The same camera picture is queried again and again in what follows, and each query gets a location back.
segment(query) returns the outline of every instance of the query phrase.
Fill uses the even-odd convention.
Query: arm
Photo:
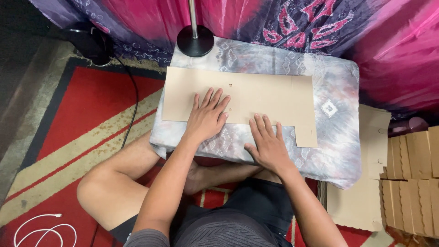
[[[184,183],[198,146],[219,133],[228,117],[221,112],[230,101],[230,96],[218,103],[222,89],[212,96],[213,88],[207,92],[201,106],[199,94],[195,94],[194,106],[187,121],[186,131],[171,157],[158,173],[143,200],[133,233],[142,229],[156,229],[169,238],[169,227],[177,212]]]
[[[256,146],[245,144],[245,149],[253,159],[279,176],[291,200],[303,240],[310,247],[347,247],[343,236],[331,217],[302,179],[299,170],[290,160],[284,140],[282,126],[276,124],[274,134],[266,115],[263,119],[255,114],[250,120],[250,128]]]

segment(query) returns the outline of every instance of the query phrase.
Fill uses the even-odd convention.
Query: metal pole
[[[197,16],[195,15],[195,1],[194,0],[188,0],[188,1],[189,1],[189,14],[191,16],[192,38],[197,39],[198,31],[197,31]]]

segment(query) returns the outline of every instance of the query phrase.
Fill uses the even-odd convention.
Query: foot
[[[193,195],[202,190],[202,178],[202,167],[198,166],[195,161],[192,161],[186,177],[186,183],[184,184],[183,193],[185,195]]]

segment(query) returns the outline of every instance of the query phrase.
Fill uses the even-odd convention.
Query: covered table
[[[222,72],[312,76],[318,148],[297,147],[294,127],[282,127],[290,159],[305,177],[327,181],[341,189],[349,188],[360,178],[359,71],[356,63],[215,37],[212,51],[201,58],[185,56],[175,47],[170,66]],[[186,122],[163,121],[163,101],[164,91],[150,143],[158,155],[166,158],[166,152],[172,151],[179,143]],[[196,155],[252,163],[252,157],[244,150],[246,142],[254,143],[248,124],[225,124],[218,135],[199,146]]]

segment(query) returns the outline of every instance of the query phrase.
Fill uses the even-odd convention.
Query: hand
[[[275,135],[267,115],[264,114],[262,119],[259,114],[255,114],[256,123],[253,119],[250,119],[250,129],[257,148],[250,143],[246,143],[244,148],[257,163],[277,175],[285,169],[295,168],[296,166],[290,160],[282,138],[281,123],[277,122]]]
[[[213,98],[210,99],[212,93],[213,88],[210,88],[207,91],[201,106],[199,106],[198,103],[200,95],[199,93],[195,94],[194,107],[192,108],[191,115],[187,121],[186,131],[183,138],[188,138],[200,144],[219,133],[223,125],[226,123],[229,114],[221,114],[221,112],[229,103],[230,95],[225,97],[218,104],[221,94],[223,94],[222,88],[218,89]]]

